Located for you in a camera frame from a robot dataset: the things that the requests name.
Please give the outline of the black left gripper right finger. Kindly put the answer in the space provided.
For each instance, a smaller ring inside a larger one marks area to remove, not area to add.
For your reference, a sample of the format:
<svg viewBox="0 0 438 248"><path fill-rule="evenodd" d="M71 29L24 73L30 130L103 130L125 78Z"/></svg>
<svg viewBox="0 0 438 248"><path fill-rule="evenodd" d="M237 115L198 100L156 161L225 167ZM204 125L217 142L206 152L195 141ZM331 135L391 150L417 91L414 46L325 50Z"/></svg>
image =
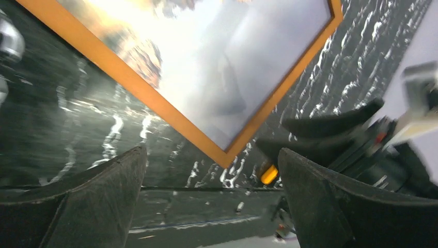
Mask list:
<svg viewBox="0 0 438 248"><path fill-rule="evenodd" d="M437 200L394 193L283 148L278 156L301 247L437 247Z"/></svg>

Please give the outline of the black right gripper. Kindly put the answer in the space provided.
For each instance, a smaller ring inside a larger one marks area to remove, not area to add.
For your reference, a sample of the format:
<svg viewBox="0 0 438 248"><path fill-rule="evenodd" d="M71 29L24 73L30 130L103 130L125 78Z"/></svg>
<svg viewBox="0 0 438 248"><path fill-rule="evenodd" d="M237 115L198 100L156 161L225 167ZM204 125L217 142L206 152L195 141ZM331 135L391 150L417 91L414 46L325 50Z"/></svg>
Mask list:
<svg viewBox="0 0 438 248"><path fill-rule="evenodd" d="M281 141L260 138L256 147L271 165L278 167L279 152L288 148L307 159L375 188L395 193L436 199L437 185L408 141L389 144L395 121L383 118L361 130L353 139L325 138L364 125L384 105L375 98L357 109L339 114L282 121L282 126L298 138L316 140Z"/></svg>

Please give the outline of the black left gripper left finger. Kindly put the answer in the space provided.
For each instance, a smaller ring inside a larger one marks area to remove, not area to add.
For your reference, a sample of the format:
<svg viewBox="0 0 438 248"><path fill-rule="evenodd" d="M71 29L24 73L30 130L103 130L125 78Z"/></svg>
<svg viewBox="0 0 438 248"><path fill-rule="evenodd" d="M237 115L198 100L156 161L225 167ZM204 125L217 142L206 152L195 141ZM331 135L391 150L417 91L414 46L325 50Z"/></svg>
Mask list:
<svg viewBox="0 0 438 248"><path fill-rule="evenodd" d="M1 184L1 247L124 247L147 158L136 146L44 186Z"/></svg>

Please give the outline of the orange screwdriver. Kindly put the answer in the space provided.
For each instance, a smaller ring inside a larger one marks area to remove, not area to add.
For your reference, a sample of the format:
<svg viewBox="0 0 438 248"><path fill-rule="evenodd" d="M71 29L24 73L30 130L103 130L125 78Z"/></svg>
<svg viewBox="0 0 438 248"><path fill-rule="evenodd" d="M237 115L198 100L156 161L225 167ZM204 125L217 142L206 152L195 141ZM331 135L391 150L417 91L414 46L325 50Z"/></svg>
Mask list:
<svg viewBox="0 0 438 248"><path fill-rule="evenodd" d="M269 185L278 177L278 175L278 168L274 164L267 164L260 169L259 180L264 185Z"/></svg>

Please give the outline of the orange wooden picture frame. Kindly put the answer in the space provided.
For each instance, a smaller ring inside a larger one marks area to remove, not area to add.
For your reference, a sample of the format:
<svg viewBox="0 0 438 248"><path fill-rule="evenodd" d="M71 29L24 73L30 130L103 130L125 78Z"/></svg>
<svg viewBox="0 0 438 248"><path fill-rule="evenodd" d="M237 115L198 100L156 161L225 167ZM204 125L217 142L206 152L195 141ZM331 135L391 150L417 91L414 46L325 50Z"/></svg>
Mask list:
<svg viewBox="0 0 438 248"><path fill-rule="evenodd" d="M227 168L343 20L340 1L20 1Z"/></svg>

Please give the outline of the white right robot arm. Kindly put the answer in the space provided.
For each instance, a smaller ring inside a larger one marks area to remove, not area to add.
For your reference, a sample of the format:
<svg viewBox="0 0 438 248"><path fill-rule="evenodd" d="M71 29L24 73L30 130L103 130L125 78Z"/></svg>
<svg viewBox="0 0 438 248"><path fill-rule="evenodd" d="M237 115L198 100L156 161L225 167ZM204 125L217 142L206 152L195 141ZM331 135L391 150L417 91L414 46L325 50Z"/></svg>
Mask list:
<svg viewBox="0 0 438 248"><path fill-rule="evenodd" d="M409 66L402 78L408 109L399 118L373 120L384 105L376 98L340 115L285 119L282 125L296 141L256 141L268 160L258 173L260 182L270 185L279 177L279 152L288 148L373 187L436 199L437 185L409 141L437 129L437 62Z"/></svg>

